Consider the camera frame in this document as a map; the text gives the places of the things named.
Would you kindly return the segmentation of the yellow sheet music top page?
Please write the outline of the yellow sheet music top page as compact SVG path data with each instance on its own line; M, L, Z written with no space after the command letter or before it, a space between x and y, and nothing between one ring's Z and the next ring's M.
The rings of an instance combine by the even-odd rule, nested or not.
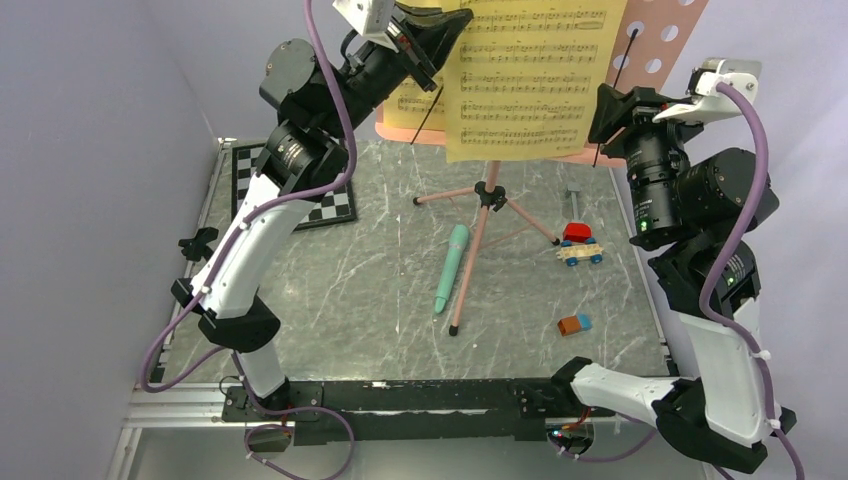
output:
M435 90L424 91L407 77L383 103L383 123L392 128L443 131L446 95L441 92L442 75L438 74L435 81Z

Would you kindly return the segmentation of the yellow sheet music page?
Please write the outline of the yellow sheet music page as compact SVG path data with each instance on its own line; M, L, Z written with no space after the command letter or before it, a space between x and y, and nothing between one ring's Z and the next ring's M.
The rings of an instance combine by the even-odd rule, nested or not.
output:
M525 161L582 152L626 2L445 5L473 14L445 67L448 161Z
M424 91L407 77L383 103L383 123L392 128L443 131L446 95L441 92L442 75L438 74L435 81L435 90Z

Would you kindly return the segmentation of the pink perforated music stand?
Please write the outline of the pink perforated music stand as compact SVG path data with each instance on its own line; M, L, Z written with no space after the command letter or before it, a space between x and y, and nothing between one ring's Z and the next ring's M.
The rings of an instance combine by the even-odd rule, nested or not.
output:
M630 1L625 8L623 18L631 21L631 23L640 21L643 15L647 16L648 19L641 21L640 25L634 26L632 31L626 34L626 41L623 43L625 51L622 54L622 59L627 60L633 56L637 38L644 33L647 27L662 27L662 32L651 33L645 36L645 39L653 45L661 42L665 44L660 48L660 53L650 60L651 62L660 62L662 65L653 73L656 78L650 81L646 80L643 74L623 74L621 68L615 69L609 77L619 87L630 84L644 84L660 88L668 78L668 74L663 70L671 69L676 63L706 6L707 3L705 1ZM387 101L377 109L375 129L385 140L443 146L446 142L445 133L442 130L426 127L430 116L442 99L443 94L440 92L432 96L423 114L421 126L416 128L401 128L390 125L385 120L385 112L386 108L392 102ZM537 218L533 217L523 207L511 200L505 188L497 184L500 168L501 163L499 161L488 161L486 163L486 178L477 182L474 186L419 196L413 199L413 204L416 206L437 200L454 202L458 197L470 195L476 196L480 202L479 213L482 217L473 228L468 230L468 233L465 235L465 241L463 243L451 242L449 244L449 257L456 260L461 259L458 254L463 251L465 246L470 247L456 296L453 318L448 330L451 336L456 336L459 333L461 314L471 283L474 264L480 251L487 247L483 242L483 238L488 218L492 213L499 211L504 206L508 206L525 221L523 227L505 235L503 237L504 239L509 239L529 228L534 228L551 241L553 245L558 246L561 244L561 240L553 231L547 229Z

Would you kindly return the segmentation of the yellow sheet music bottom page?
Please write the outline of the yellow sheet music bottom page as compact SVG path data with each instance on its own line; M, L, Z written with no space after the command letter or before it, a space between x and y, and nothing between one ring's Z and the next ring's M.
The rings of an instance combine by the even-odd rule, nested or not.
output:
M626 2L445 5L473 14L445 67L448 161L525 161L582 152Z

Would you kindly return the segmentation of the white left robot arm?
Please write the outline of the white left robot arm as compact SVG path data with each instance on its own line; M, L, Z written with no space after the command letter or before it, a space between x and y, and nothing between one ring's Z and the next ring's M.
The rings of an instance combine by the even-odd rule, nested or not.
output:
M198 316L204 336L234 353L251 388L248 407L264 420L285 411L290 382L273 346L280 320L258 294L262 278L297 225L352 177L355 129L407 79L434 90L436 74L474 17L467 7L396 1L338 1L335 9L363 45L335 67L312 9L305 9L308 38L280 44L259 87L277 124L247 194L215 248L211 230L183 241L188 256L204 266L172 287L177 302Z

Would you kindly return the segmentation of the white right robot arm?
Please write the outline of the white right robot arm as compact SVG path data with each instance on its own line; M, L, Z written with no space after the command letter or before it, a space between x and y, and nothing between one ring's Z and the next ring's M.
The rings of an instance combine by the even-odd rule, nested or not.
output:
M564 415L611 411L652 426L679 453L723 475L751 474L766 439L796 424L778 404L770 353L755 333L761 281L745 234L778 208L762 120L736 82L677 101L648 87L603 84L590 142L627 166L636 226L649 262L683 323L698 373L648 378L584 357L550 380L545 403Z

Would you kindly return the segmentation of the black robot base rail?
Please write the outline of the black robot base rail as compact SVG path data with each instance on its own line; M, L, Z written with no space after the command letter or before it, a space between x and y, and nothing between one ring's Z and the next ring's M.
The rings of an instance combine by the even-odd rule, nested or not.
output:
M222 387L225 423L275 424L253 445L282 451L289 444L358 441L511 438L552 440L575 453L605 418L565 398L546 378L293 381L282 395L253 402L239 384Z

